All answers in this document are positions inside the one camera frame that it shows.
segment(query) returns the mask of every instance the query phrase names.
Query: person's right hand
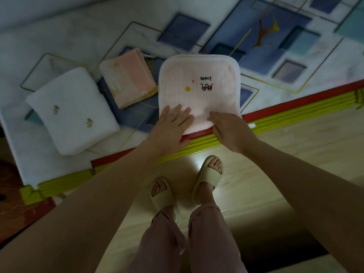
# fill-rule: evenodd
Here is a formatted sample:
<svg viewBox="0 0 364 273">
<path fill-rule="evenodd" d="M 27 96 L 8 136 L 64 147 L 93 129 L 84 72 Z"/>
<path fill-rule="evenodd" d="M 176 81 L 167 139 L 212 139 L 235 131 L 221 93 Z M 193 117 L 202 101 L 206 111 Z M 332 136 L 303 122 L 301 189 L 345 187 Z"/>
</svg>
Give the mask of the person's right hand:
<svg viewBox="0 0 364 273">
<path fill-rule="evenodd" d="M 237 115 L 212 111 L 208 120 L 215 124 L 213 132 L 219 142 L 231 151 L 244 154 L 259 142 L 248 124 Z"/>
</svg>

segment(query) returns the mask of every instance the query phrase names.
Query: folded white towel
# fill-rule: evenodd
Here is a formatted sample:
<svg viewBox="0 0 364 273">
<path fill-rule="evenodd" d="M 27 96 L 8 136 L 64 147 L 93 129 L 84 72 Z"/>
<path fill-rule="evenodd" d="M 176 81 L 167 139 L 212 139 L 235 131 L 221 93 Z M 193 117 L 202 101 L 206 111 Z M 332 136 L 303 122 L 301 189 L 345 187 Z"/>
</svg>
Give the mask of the folded white towel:
<svg viewBox="0 0 364 273">
<path fill-rule="evenodd" d="M 62 155 L 75 155 L 117 132 L 105 98 L 85 68 L 73 69 L 27 97 Z"/>
<path fill-rule="evenodd" d="M 177 55 L 161 66 L 158 82 L 159 114 L 169 105 L 191 108 L 195 116 L 185 134 L 213 126 L 210 111 L 240 116 L 240 69 L 235 59 L 217 54 Z"/>
</svg>

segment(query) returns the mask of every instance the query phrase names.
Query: pants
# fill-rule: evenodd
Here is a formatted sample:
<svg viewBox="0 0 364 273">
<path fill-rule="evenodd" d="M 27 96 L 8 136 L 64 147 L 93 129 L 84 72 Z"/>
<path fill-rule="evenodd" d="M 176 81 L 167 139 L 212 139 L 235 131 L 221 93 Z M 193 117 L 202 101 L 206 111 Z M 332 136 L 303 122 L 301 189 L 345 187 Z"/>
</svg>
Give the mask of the pants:
<svg viewBox="0 0 364 273">
<path fill-rule="evenodd" d="M 193 273 L 247 272 L 233 235 L 215 204 L 203 204 L 192 212 L 188 236 Z M 183 251 L 184 235 L 173 219 L 160 211 L 145 231 L 127 272 L 179 272 Z"/>
</svg>

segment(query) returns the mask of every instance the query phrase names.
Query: red stripe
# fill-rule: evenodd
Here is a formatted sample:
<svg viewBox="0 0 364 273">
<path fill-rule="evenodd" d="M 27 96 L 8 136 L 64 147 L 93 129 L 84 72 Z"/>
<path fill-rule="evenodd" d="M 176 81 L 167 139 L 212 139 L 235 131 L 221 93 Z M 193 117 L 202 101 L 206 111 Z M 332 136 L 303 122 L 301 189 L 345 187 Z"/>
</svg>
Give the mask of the red stripe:
<svg viewBox="0 0 364 273">
<path fill-rule="evenodd" d="M 362 88 L 362 87 L 364 87 L 364 79 L 359 80 L 357 82 L 349 83 L 349 84 L 346 84 L 346 85 L 343 85 L 343 86 L 339 86 L 339 87 L 336 87 L 336 88 L 333 88 L 333 89 L 322 91 L 322 92 L 319 92 L 319 93 L 316 93 L 316 94 L 313 94 L 313 95 L 309 95 L 309 96 L 306 96 L 306 97 L 301 97 L 301 98 L 296 99 L 296 100 L 291 100 L 291 101 L 288 101 L 288 102 L 285 102 L 285 103 L 281 103 L 281 104 L 277 104 L 277 105 L 274 105 L 274 106 L 271 106 L 271 107 L 267 107 L 267 108 L 264 108 L 264 109 L 249 113 L 249 114 L 245 114 L 242 117 L 246 122 L 251 122 L 251 121 L 261 119 L 261 118 L 264 118 L 264 117 L 267 117 L 267 116 L 270 116 L 270 115 L 273 115 L 273 114 L 277 114 L 277 113 L 280 113 L 280 112 L 283 112 L 283 111 L 286 111 L 286 110 L 290 110 L 290 109 L 293 109 L 293 108 L 296 108 L 296 107 L 299 107 L 299 106 L 307 105 L 307 104 L 310 104 L 310 103 L 313 103 L 313 102 L 316 102 L 316 101 L 327 99 L 329 97 L 334 97 L 334 96 L 338 96 L 340 94 L 344 94 L 344 93 L 347 93 L 347 92 L 350 92 L 350 91 L 354 91 L 354 90 L 357 90 L 357 89 Z M 208 129 L 201 130 L 201 131 L 198 131 L 198 132 L 195 132 L 195 133 L 184 135 L 182 137 L 181 141 L 193 139 L 193 138 L 200 137 L 200 136 L 203 136 L 203 135 L 207 135 L 207 134 L 210 134 L 210 133 L 212 133 L 212 128 L 208 128 Z M 119 158 L 121 158 L 121 157 L 125 156 L 126 154 L 128 154 L 133 149 L 134 148 L 131 148 L 131 149 L 128 149 L 128 150 L 124 150 L 124 151 L 112 154 L 112 155 L 101 157 L 99 159 L 95 159 L 95 160 L 91 161 L 92 167 L 95 168 L 95 167 L 98 167 L 98 166 L 102 166 L 102 165 L 105 165 L 105 164 L 108 164 L 108 163 L 115 162 Z"/>
</svg>

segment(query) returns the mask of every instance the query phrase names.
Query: folded pink towel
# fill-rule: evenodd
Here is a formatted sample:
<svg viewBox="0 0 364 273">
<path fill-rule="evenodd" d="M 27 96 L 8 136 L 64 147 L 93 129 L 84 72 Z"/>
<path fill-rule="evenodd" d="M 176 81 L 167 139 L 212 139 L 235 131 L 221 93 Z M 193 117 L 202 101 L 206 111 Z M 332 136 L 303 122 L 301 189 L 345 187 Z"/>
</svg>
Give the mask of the folded pink towel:
<svg viewBox="0 0 364 273">
<path fill-rule="evenodd" d="M 213 126 L 210 111 L 240 116 L 240 68 L 235 59 L 217 54 L 177 55 L 167 59 L 159 72 L 159 114 L 169 105 L 191 107 L 195 116 L 185 134 Z"/>
<path fill-rule="evenodd" d="M 158 91 L 140 49 L 133 49 L 114 59 L 104 61 L 100 64 L 100 71 L 116 104 L 121 109 Z"/>
</svg>

